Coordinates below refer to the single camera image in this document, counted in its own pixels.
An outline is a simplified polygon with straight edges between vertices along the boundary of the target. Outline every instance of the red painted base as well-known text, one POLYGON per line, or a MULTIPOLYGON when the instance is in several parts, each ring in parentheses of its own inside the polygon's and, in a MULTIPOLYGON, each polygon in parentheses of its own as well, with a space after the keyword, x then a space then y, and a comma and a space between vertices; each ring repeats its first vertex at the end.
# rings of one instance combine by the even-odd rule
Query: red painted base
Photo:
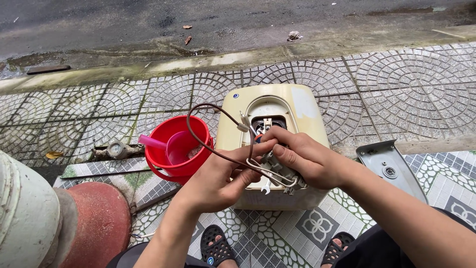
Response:
POLYGON ((104 268, 130 239, 129 204, 119 190, 99 182, 67 190, 78 211, 78 224, 59 268, 104 268))

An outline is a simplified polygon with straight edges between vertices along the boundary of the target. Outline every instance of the foot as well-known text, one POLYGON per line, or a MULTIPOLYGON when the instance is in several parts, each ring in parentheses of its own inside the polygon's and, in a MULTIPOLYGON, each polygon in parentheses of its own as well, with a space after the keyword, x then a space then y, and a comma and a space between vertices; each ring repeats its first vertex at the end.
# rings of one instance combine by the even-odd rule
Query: foot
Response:
MULTIPOLYGON (((221 235, 217 235, 215 237, 215 242, 220 240, 220 238, 221 238, 221 235)), ((218 265, 218 268, 238 268, 238 264, 232 259, 226 259, 218 265)))
MULTIPOLYGON (((336 243, 339 247, 342 245, 342 241, 340 241, 338 238, 333 239, 334 243, 336 243)), ((321 265, 321 268, 331 268, 332 264, 323 264, 321 265)))

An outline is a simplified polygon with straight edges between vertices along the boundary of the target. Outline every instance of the hand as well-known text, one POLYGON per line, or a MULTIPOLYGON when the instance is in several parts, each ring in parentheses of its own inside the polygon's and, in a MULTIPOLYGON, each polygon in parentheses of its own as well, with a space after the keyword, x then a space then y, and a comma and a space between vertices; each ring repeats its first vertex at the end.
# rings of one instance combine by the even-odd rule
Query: hand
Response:
POLYGON ((290 148, 274 145, 273 154, 278 161, 301 173, 308 185, 318 189, 341 187, 355 169, 364 167, 316 142, 305 133, 292 134, 278 126, 272 126, 266 131, 261 141, 275 138, 290 148))
MULTIPOLYGON (((253 158, 271 151, 276 139, 253 145, 253 158)), ((217 150, 219 153, 245 163, 249 156, 249 146, 233 151, 217 150)), ((235 204, 243 190, 251 183, 258 182, 261 175, 250 169, 241 170, 238 164, 211 154, 198 171, 175 195, 174 203, 191 213, 211 213, 235 204)))

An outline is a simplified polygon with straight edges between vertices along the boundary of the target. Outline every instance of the black sandal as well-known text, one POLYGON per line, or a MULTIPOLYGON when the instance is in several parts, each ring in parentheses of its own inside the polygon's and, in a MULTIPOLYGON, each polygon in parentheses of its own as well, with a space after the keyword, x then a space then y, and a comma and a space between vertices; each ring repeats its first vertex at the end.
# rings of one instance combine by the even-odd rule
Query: black sandal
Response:
POLYGON ((225 233, 223 233, 218 225, 210 225, 203 231, 200 241, 200 250, 202 260, 214 267, 217 267, 224 260, 235 260, 235 255, 231 251, 231 247, 225 238, 225 233), (221 238, 215 241, 218 235, 220 235, 221 238))
POLYGON ((337 261, 342 253, 344 253, 343 248, 348 247, 350 243, 354 242, 355 238, 346 232, 337 233, 331 240, 324 252, 324 256, 322 257, 321 265, 323 264, 334 264, 337 261), (339 239, 342 242, 342 246, 338 246, 333 239, 339 239))

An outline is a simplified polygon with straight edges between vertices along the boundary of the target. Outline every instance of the wrench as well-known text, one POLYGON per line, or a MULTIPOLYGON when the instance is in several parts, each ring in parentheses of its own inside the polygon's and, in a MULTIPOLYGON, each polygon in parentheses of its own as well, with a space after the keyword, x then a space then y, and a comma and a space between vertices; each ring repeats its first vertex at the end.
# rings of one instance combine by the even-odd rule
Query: wrench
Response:
POLYGON ((264 185, 264 186, 261 188, 261 191, 266 190, 265 195, 269 194, 269 187, 270 187, 270 186, 271 186, 271 180, 268 179, 268 181, 266 182, 266 185, 264 185))

